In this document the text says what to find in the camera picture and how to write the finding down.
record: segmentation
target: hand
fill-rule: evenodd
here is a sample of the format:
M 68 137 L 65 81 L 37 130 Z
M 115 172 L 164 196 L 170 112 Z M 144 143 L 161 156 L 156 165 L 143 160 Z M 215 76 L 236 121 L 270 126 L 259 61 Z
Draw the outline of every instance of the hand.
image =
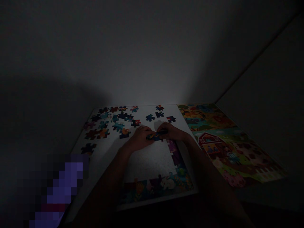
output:
M 136 129 L 134 135 L 121 147 L 122 150 L 133 153 L 134 151 L 145 148 L 154 143 L 154 140 L 147 140 L 147 135 L 155 134 L 151 128 L 140 126 Z
M 173 140 L 184 141 L 189 135 L 188 133 L 178 129 L 177 127 L 173 126 L 168 122 L 163 122 L 157 129 L 157 132 L 160 132 L 162 129 L 166 129 L 168 131 L 168 134 L 160 135 L 159 137 L 161 139 L 170 138 Z

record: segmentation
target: white wall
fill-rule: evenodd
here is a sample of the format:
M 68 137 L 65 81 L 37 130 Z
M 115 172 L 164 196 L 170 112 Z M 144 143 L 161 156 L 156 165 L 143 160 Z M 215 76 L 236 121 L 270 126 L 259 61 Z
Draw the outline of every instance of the white wall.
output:
M 288 0 L 3 4 L 3 208 L 36 156 L 72 149 L 93 107 L 215 101 L 296 6 Z
M 304 203 L 303 25 L 301 13 L 217 103 L 290 174 L 282 183 L 254 188 L 251 201 L 295 210 Z

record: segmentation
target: puzzle piece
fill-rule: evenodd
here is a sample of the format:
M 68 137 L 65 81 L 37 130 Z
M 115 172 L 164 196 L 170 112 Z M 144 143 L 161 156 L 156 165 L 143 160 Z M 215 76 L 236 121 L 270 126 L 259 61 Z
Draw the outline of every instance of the puzzle piece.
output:
M 170 117 L 166 117 L 168 122 L 171 123 L 171 122 L 176 122 L 176 118 L 174 118 L 173 116 L 170 116 Z
M 134 126 L 134 127 L 138 127 L 139 124 L 141 124 L 141 122 L 139 122 L 139 120 L 132 120 L 131 122 L 132 122 L 131 126 Z
M 108 111 L 108 108 L 105 107 L 105 108 L 102 108 L 102 109 L 99 109 L 99 113 L 102 114 L 104 112 L 107 112 Z
M 123 139 L 123 138 L 129 138 L 129 134 L 130 134 L 131 132 L 129 132 L 129 129 L 123 128 L 122 130 L 119 131 L 119 133 L 121 134 L 121 135 L 119 136 L 119 138 L 120 138 L 120 139 Z
M 124 123 L 115 123 L 113 126 L 113 130 L 120 131 L 124 127 Z
M 158 111 L 162 111 L 162 110 L 164 110 L 165 108 L 162 107 L 161 105 L 158 105 L 158 106 L 156 106 L 156 109 L 157 109 Z
M 118 110 L 118 107 L 111 107 L 110 112 L 114 113 Z
M 95 135 L 99 134 L 101 131 L 97 131 L 96 129 L 95 130 L 90 130 L 88 133 L 86 133 L 86 137 L 85 139 L 89 139 L 90 140 L 93 140 L 95 139 Z
M 96 125 L 95 122 L 90 122 L 90 123 L 86 122 L 85 125 L 83 126 L 83 129 L 87 131 L 89 129 L 92 129 L 95 125 Z
M 151 122 L 152 120 L 155 120 L 155 117 L 152 116 L 152 114 L 146 116 L 146 120 L 148 120 L 149 122 Z
M 91 117 L 91 119 L 92 119 L 93 122 L 97 122 L 97 121 L 99 121 L 101 119 L 101 116 L 100 116 L 100 114 L 93 115 Z
M 97 136 L 97 139 L 101 139 L 101 137 L 106 138 L 109 134 L 109 130 L 104 128 L 100 131 L 100 134 Z
M 127 116 L 127 113 L 121 112 L 121 113 L 118 115 L 118 118 L 120 118 L 120 119 L 125 119 L 126 116 Z
M 156 112 L 155 115 L 157 118 L 164 117 L 164 114 L 162 112 Z
M 139 109 L 139 108 L 138 108 L 137 106 L 133 106 L 133 107 L 130 109 L 130 111 L 132 111 L 132 112 L 137 112 L 138 109 Z
M 96 148 L 97 144 L 95 143 L 87 143 L 85 147 L 82 147 L 81 150 L 81 154 L 88 154 L 88 155 L 92 155 L 94 152 L 94 148 Z
M 113 115 L 113 118 L 111 119 L 111 122 L 119 121 L 118 115 Z
M 127 106 L 120 106 L 118 111 L 126 111 L 127 109 Z
M 111 118 L 111 116 L 112 116 L 112 115 L 111 115 L 110 113 L 105 112 L 104 114 L 101 115 L 101 118 L 102 118 L 102 119 L 106 119 L 106 118 Z
M 103 128 L 107 128 L 108 127 L 108 124 L 109 122 L 108 121 L 101 121 L 100 122 L 100 125 L 99 125 L 99 128 L 103 129 Z
M 133 117 L 134 116 L 132 116 L 132 114 L 130 114 L 130 115 L 126 114 L 126 118 L 124 120 L 131 122 L 131 120 L 133 120 Z

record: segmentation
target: barn illustration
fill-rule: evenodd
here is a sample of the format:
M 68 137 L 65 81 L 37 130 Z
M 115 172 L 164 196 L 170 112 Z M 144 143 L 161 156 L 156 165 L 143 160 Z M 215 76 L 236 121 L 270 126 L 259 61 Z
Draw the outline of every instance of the barn illustration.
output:
M 228 157 L 227 153 L 231 153 L 233 150 L 233 147 L 220 137 L 206 132 L 199 137 L 199 146 L 211 159 Z

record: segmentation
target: forearm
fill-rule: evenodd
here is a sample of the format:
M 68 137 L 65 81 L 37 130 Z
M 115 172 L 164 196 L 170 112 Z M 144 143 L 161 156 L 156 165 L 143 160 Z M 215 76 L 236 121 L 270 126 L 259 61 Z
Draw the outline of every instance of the forearm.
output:
M 183 142 L 189 151 L 200 192 L 218 210 L 251 223 L 231 187 L 198 147 L 195 140 L 187 134 Z
M 108 224 L 119 200 L 124 172 L 130 156 L 130 152 L 119 149 L 80 208 L 73 221 L 75 226 Z

